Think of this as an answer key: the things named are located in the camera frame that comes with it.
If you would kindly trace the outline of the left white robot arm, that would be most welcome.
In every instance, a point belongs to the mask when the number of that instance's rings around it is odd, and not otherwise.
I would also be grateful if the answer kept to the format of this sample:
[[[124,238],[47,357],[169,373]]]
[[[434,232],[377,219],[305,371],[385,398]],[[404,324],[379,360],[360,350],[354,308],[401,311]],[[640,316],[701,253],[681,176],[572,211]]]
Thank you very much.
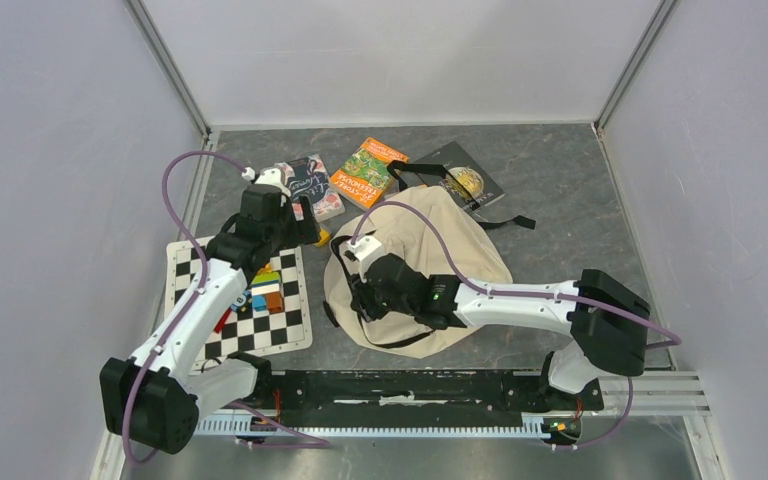
[[[132,442],[168,454],[180,452],[198,423],[243,400],[266,405],[274,394],[267,363],[234,353],[211,370],[190,371],[220,317],[250,287],[257,272],[283,250],[313,244],[319,226],[308,198],[295,215],[279,188],[251,185],[232,215],[205,246],[201,266],[161,326],[126,359],[109,359],[100,371],[104,419],[121,436],[128,459]]]

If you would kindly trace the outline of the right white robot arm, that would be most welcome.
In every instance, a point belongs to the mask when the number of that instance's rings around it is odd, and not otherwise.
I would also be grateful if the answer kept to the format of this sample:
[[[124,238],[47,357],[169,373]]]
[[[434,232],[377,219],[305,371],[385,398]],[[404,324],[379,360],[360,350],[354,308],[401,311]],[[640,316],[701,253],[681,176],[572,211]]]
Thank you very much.
[[[425,276],[394,254],[347,277],[351,307],[360,320],[390,313],[425,326],[425,334],[503,325],[570,337],[550,353],[537,382],[540,400],[562,408],[592,380],[605,375],[637,377],[644,372],[647,333],[631,314],[648,313],[636,294],[600,270],[556,284],[492,284],[454,274]]]

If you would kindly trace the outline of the cream canvas backpack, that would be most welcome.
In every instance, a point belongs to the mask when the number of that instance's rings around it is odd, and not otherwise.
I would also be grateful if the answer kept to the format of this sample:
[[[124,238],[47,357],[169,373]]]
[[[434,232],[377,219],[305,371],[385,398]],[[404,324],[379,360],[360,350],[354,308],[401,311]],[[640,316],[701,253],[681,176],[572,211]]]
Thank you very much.
[[[499,222],[476,220],[441,186],[409,187],[390,199],[424,215],[441,234],[459,270],[477,280],[512,281],[510,270],[487,235],[489,230],[510,224],[528,229],[536,226],[535,220],[522,215]],[[344,223],[329,243],[332,253],[323,277],[323,309],[332,324],[361,347],[414,359],[439,353],[477,331],[434,331],[396,312],[377,321],[362,320],[350,306],[352,294],[348,285],[348,278],[357,272],[357,267],[344,255],[346,242],[359,223],[363,224],[362,235],[373,235],[387,253],[403,258],[413,270],[425,275],[453,272],[431,229],[415,214],[402,207],[384,205],[370,210],[367,217],[358,214]]]

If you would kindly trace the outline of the orange treehouse book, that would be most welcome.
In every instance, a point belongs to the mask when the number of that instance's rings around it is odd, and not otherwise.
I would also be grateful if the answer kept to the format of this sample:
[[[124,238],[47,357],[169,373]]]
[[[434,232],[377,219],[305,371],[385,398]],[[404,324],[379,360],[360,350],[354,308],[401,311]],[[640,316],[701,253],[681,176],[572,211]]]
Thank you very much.
[[[368,210],[383,198],[394,181],[387,167],[394,161],[408,160],[407,155],[368,137],[331,175],[329,183],[344,199]]]

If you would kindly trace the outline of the floral navy book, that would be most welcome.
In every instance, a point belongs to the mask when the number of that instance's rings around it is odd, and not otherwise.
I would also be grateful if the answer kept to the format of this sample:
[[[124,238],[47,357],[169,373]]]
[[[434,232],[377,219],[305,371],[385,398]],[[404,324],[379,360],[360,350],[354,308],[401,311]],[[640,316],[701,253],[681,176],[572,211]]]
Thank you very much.
[[[302,220],[300,198],[307,198],[318,222],[345,212],[342,198],[330,185],[330,175],[319,154],[274,164],[283,172],[283,183],[290,190],[294,214]]]

